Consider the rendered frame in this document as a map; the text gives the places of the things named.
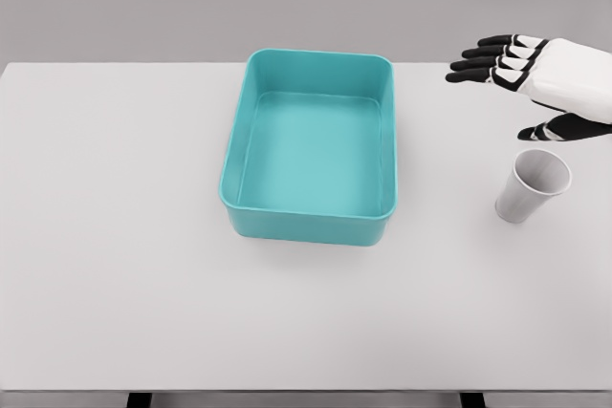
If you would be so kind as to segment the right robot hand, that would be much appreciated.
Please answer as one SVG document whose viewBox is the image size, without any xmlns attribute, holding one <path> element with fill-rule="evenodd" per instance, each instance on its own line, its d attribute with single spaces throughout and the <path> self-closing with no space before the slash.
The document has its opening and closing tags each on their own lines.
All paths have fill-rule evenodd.
<svg viewBox="0 0 612 408">
<path fill-rule="evenodd" d="M 524 141 L 612 135 L 612 53 L 564 38 L 499 34 L 449 64 L 448 83 L 489 83 L 558 115 L 517 133 Z"/>
</svg>

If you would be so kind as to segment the white paper cup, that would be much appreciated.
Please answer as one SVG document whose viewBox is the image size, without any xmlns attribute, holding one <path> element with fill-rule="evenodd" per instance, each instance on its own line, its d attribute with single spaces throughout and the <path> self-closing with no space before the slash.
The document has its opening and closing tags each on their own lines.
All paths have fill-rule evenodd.
<svg viewBox="0 0 612 408">
<path fill-rule="evenodd" d="M 521 224 L 548 201 L 565 193 L 573 175 L 557 154 L 544 149 L 519 152 L 502 191 L 496 198 L 497 215 L 511 224 Z"/>
</svg>

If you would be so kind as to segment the teal plastic basket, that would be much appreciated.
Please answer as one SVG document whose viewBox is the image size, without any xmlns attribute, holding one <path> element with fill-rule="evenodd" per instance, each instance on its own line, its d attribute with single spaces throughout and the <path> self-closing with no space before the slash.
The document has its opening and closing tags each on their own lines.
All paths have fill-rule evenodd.
<svg viewBox="0 0 612 408">
<path fill-rule="evenodd" d="M 388 59 L 272 48 L 249 57 L 218 188 L 238 234 L 370 247 L 398 188 Z"/>
</svg>

